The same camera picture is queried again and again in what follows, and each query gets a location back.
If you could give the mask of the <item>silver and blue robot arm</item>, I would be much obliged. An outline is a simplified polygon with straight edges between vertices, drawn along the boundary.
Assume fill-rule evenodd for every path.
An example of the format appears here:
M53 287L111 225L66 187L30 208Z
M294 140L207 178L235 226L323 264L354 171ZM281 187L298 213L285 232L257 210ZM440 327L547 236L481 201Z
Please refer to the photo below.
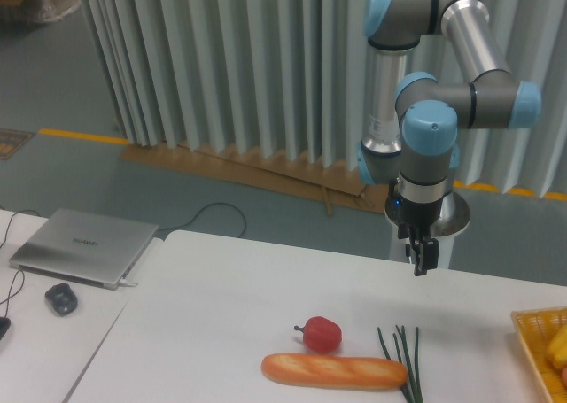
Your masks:
M363 33L384 63L359 174L387 186L386 217L418 276L449 266L454 238L470 221L454 191L459 130L531 128L540 117L540 87L513 77L488 22L481 0L367 0ZM406 72L425 35L451 43L463 82Z

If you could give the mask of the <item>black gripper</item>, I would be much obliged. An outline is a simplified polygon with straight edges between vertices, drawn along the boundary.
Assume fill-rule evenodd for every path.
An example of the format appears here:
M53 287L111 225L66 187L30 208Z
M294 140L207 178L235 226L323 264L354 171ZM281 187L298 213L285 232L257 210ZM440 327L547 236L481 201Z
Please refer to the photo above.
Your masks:
M414 275L422 276L436 269L439 241L429 238L431 225L438 219L445 182L419 184L405 177L391 179L386 199L386 215L396 229L398 239L410 239L409 252Z

